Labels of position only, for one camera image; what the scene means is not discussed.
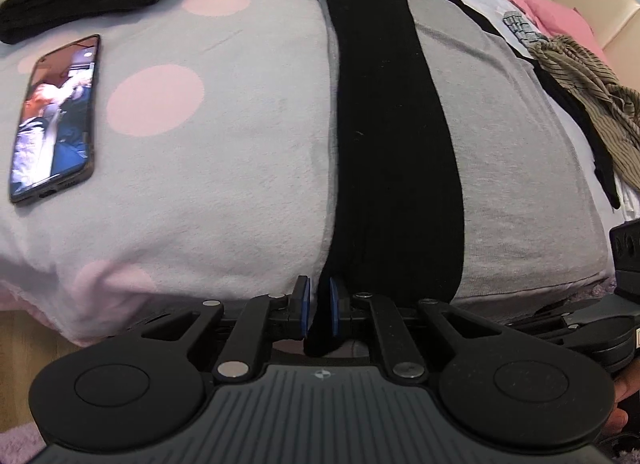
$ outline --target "smartphone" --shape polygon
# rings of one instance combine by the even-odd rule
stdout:
[[[94,92],[100,35],[36,61],[15,133],[9,199],[44,199],[94,171]]]

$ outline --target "striped garment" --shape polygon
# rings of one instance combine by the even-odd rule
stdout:
[[[640,190],[640,93],[573,38],[526,44],[540,66],[586,108],[620,177]]]

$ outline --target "finger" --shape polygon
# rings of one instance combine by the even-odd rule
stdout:
[[[615,379],[616,402],[626,399],[640,390],[640,359],[631,361]]]
[[[627,424],[628,420],[629,416],[626,415],[626,412],[624,410],[616,408],[613,412],[611,412],[611,415],[609,415],[607,422],[602,428],[602,433],[604,435],[614,435],[620,433]]]

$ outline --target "pink cloth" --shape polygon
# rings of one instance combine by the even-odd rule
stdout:
[[[511,0],[548,37],[569,35],[609,66],[590,25],[575,9],[553,0]]]
[[[0,463],[26,464],[45,447],[34,422],[0,433]]]

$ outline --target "silver screw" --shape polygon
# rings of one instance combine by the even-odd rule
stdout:
[[[249,371],[249,365],[241,361],[225,361],[218,365],[218,374],[225,378],[241,378]]]
[[[394,374],[401,378],[414,379],[424,374],[424,367],[417,363],[404,362],[398,363],[394,367]]]

